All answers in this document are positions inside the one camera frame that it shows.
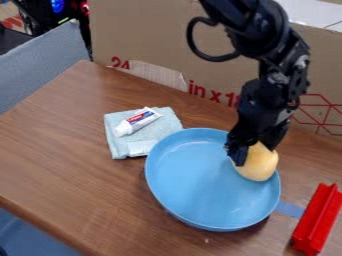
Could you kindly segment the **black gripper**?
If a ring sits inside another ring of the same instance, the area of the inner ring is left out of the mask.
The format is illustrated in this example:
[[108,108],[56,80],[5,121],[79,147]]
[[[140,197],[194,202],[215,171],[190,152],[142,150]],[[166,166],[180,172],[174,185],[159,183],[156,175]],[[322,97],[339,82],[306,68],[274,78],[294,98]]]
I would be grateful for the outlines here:
[[287,133],[299,98],[286,98],[287,87],[254,79],[243,87],[236,108],[238,122],[227,135],[226,151],[234,164],[244,165],[248,146],[260,142],[272,151]]

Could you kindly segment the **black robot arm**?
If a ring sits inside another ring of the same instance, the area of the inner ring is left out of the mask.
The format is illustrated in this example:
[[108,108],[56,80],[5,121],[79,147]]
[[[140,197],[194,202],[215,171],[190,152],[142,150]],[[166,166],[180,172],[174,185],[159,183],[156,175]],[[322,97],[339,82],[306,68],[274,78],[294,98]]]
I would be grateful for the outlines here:
[[226,150],[243,166],[251,146],[279,145],[307,92],[310,47],[292,30],[274,0],[199,0],[211,26],[223,25],[242,55],[259,62],[259,76],[242,87],[238,122],[228,132]]

